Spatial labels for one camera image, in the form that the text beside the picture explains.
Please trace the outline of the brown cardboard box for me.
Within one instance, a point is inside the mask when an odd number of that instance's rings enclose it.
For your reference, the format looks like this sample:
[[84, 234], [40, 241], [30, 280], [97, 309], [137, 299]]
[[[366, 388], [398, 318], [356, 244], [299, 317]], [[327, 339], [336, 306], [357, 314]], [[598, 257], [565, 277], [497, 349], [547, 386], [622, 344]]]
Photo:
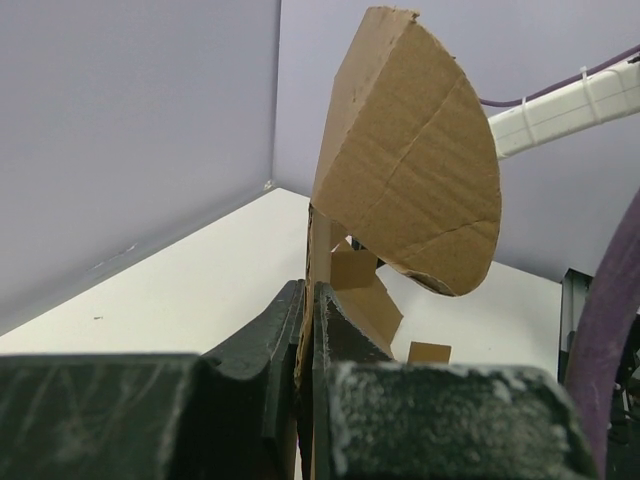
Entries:
[[333, 80], [309, 202], [294, 370], [305, 478], [319, 465], [318, 294], [389, 356], [402, 316], [378, 263], [436, 294], [468, 294], [488, 273], [501, 214], [494, 139], [466, 74], [415, 11], [368, 8]]

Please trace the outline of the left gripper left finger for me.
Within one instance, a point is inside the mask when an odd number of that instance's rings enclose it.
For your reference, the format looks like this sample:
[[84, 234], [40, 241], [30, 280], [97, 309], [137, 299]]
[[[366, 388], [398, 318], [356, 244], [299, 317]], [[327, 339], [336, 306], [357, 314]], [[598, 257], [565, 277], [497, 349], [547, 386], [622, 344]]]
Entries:
[[1, 359], [5, 479], [291, 479], [304, 284], [198, 354]]

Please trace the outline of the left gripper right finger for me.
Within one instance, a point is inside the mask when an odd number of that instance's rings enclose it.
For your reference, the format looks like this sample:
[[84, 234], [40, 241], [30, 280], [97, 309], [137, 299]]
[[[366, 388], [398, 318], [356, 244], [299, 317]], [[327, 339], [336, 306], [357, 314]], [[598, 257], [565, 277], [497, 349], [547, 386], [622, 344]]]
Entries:
[[402, 364], [309, 292], [312, 479], [594, 479], [573, 405], [547, 372]]

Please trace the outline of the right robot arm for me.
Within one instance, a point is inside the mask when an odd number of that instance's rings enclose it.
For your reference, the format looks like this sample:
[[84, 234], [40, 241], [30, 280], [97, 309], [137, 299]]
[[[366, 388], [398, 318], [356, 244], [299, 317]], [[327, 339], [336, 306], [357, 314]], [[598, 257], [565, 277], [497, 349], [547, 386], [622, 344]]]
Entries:
[[533, 100], [493, 115], [489, 125], [497, 158], [639, 112], [639, 58], [617, 63]]

